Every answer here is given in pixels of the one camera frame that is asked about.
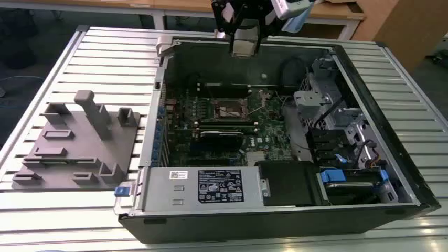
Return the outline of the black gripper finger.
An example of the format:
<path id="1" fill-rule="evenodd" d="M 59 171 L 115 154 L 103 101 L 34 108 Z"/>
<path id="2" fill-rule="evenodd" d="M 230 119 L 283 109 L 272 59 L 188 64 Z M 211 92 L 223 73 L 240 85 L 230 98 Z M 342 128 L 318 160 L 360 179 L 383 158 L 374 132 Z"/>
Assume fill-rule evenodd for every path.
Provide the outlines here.
<path id="1" fill-rule="evenodd" d="M 230 53 L 234 53 L 236 24 L 232 1 L 212 1 L 212 11 L 218 30 L 230 38 Z"/>
<path id="2" fill-rule="evenodd" d="M 274 33 L 276 12 L 258 12 L 258 50 L 262 41 Z"/>

